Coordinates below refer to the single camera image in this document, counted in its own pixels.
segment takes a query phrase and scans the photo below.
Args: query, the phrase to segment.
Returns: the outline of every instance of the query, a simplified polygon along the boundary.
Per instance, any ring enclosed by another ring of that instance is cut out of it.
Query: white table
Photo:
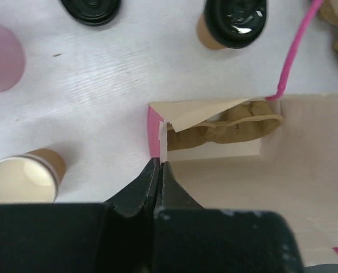
[[[114,22],[89,28],[58,0],[0,0],[0,23],[27,58],[20,83],[0,93],[0,158],[53,147],[70,166],[58,201],[103,201],[149,159],[148,102],[273,94],[309,1],[269,0],[263,35],[223,51],[196,38],[203,3],[123,0]],[[333,32],[313,22],[287,93],[338,91]]]

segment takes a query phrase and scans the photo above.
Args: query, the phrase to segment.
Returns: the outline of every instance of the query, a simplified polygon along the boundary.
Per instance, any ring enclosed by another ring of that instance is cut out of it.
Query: pink cup
[[[0,92],[12,88],[21,79],[25,56],[15,35],[0,26]]]

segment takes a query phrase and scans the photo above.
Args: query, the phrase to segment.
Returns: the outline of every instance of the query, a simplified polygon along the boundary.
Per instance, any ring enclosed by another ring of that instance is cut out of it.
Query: black lid
[[[266,0],[207,0],[205,22],[211,35],[230,48],[243,48],[265,27]]]
[[[116,17],[121,0],[61,0],[67,11],[87,26],[102,26]]]

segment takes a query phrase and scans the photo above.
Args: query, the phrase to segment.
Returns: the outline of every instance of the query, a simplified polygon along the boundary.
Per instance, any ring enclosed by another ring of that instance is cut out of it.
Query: white tabletop
[[[310,2],[268,2],[268,24],[253,45],[210,51],[195,32],[204,1],[123,0],[114,22],[90,28],[58,0],[1,0],[0,23],[22,42],[27,67],[17,86],[0,93],[0,159],[53,147],[69,164],[58,201],[106,200],[149,159],[148,102],[276,91]],[[287,93],[338,91],[334,32],[313,22]]]

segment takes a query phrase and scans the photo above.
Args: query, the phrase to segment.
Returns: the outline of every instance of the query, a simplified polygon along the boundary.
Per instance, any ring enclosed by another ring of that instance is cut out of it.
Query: open cup
[[[45,148],[0,160],[0,203],[54,202],[66,170]]]
[[[213,50],[247,47],[265,27],[266,8],[266,0],[207,0],[198,39]]]

